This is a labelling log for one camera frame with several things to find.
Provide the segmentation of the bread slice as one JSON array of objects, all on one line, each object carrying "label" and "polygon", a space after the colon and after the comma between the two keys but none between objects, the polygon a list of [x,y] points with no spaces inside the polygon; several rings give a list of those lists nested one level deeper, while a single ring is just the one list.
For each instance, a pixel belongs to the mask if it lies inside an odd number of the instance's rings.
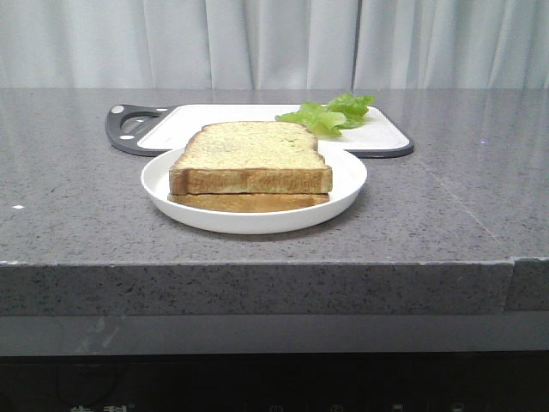
[{"label": "bread slice", "polygon": [[170,192],[326,194],[332,168],[303,125],[239,121],[202,127],[169,169]]},{"label": "bread slice", "polygon": [[267,213],[302,209],[327,203],[329,194],[169,194],[167,199],[198,209],[232,213]]}]

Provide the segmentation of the green lettuce leaf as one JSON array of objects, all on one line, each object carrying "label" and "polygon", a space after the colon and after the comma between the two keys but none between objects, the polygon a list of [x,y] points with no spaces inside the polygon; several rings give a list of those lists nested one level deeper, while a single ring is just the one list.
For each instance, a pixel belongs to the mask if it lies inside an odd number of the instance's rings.
[{"label": "green lettuce leaf", "polygon": [[357,129],[365,124],[369,105],[375,101],[371,95],[341,94],[325,105],[306,101],[297,111],[277,115],[275,120],[302,124],[317,136],[340,137],[342,130]]}]

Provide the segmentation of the white round plate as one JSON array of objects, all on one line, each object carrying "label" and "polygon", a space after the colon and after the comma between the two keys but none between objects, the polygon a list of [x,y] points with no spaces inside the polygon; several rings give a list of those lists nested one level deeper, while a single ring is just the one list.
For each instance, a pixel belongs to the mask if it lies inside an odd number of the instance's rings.
[{"label": "white round plate", "polygon": [[271,234],[313,227],[348,209],[367,179],[367,169],[360,159],[341,148],[321,142],[319,153],[333,172],[333,188],[328,202],[309,208],[268,213],[196,209],[168,200],[168,169],[182,153],[181,148],[175,148],[153,158],[142,169],[142,186],[153,204],[168,217],[187,226],[216,233]]}]

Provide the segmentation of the white cutting board grey rim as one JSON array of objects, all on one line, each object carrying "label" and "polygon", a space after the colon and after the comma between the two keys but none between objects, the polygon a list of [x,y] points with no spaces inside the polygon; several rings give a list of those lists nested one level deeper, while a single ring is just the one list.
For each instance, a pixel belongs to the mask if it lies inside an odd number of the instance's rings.
[{"label": "white cutting board grey rim", "polygon": [[[146,107],[116,105],[106,115],[105,130],[113,147],[126,153],[154,157],[182,148],[203,126],[235,121],[272,121],[295,112],[297,105],[283,104],[188,104]],[[341,148],[361,159],[395,158],[413,152],[413,140],[401,132],[380,110],[370,107],[365,124],[344,130],[339,137],[320,142]]]}]

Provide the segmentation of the black appliance front panel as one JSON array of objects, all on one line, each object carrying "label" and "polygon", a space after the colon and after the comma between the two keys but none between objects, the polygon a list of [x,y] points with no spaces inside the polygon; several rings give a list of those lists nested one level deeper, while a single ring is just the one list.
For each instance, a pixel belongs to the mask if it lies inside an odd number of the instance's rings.
[{"label": "black appliance front panel", "polygon": [[15,357],[4,411],[545,411],[545,352]]}]

